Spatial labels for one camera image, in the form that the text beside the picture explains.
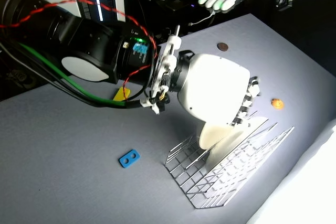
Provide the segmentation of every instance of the wire dish rack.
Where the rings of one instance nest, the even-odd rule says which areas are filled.
[[[276,125],[253,132],[212,169],[206,161],[213,147],[201,149],[192,135],[169,151],[165,167],[196,209],[225,206],[294,129],[266,140]]]

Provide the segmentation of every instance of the gray table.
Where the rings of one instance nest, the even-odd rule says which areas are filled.
[[[197,120],[175,95],[150,110],[92,108],[46,85],[0,103],[0,223],[245,223],[335,116],[336,78],[252,15],[185,36],[261,77],[254,109],[295,131],[226,206],[194,210],[163,166]],[[216,48],[229,45],[227,52]],[[102,97],[115,86],[80,81]],[[270,106],[281,98],[285,109]],[[137,163],[118,158],[135,148]]]

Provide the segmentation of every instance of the white fabric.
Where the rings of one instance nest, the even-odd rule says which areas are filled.
[[[336,223],[336,120],[302,155],[248,224]]]

